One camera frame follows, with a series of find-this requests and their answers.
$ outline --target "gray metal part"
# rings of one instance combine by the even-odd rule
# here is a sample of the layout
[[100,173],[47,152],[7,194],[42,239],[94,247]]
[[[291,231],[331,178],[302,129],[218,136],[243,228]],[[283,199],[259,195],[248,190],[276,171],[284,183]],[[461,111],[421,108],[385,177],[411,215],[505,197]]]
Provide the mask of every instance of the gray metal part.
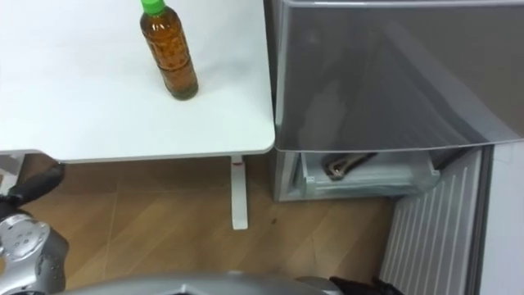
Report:
[[53,294],[66,288],[64,260],[68,244],[49,225],[19,214],[0,223],[0,241],[6,268],[0,276],[0,294]]
[[224,275],[153,275],[116,280],[60,295],[323,295],[316,288],[293,280],[267,275],[244,275],[231,272]]
[[524,1],[272,4],[278,150],[406,151],[524,137]]

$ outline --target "refrigerator door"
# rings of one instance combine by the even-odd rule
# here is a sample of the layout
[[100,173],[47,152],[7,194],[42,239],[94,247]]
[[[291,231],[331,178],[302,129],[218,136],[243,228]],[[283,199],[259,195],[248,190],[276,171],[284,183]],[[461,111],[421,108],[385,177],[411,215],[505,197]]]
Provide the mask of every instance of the refrigerator door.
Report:
[[524,1],[273,0],[281,151],[524,136]]
[[434,189],[399,200],[380,278],[403,294],[465,294],[482,151],[444,169]]

